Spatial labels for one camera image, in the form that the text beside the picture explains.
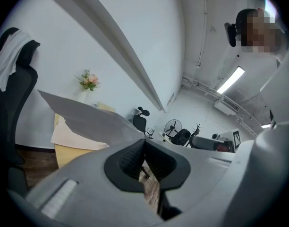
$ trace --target flower vase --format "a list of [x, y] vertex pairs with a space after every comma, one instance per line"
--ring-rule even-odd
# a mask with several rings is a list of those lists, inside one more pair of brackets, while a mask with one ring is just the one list
[[80, 92], [80, 94], [77, 97], [77, 101], [81, 103], [85, 103], [86, 97], [87, 97], [87, 90], [83, 90]]

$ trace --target fluorescent light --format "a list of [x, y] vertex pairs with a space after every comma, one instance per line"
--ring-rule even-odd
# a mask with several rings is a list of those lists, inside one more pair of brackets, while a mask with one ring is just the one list
[[265, 0], [265, 11], [268, 12], [270, 22], [274, 23], [276, 21], [276, 8], [269, 0]]
[[241, 67], [237, 67], [233, 75], [218, 89], [217, 92], [224, 93], [227, 89], [231, 87], [244, 73], [245, 71]]
[[271, 126], [271, 124], [261, 125], [262, 128], [269, 128], [270, 126]]

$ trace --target brown floor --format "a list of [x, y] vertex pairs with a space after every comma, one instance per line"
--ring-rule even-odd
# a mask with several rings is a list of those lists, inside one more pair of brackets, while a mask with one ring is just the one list
[[[27, 183], [30, 189], [59, 168], [55, 153], [29, 150], [18, 150], [18, 152], [25, 160], [25, 164], [22, 167], [26, 173]], [[147, 167], [146, 170], [150, 177], [146, 179], [145, 174], [141, 171], [139, 182], [144, 184], [145, 200], [150, 207], [157, 212], [160, 186], [151, 170]]]

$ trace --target electric fan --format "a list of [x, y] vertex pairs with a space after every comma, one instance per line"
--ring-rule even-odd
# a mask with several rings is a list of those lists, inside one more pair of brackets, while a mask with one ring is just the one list
[[181, 131], [181, 122], [177, 119], [172, 119], [164, 127], [164, 132], [169, 137], [174, 137], [179, 131]]

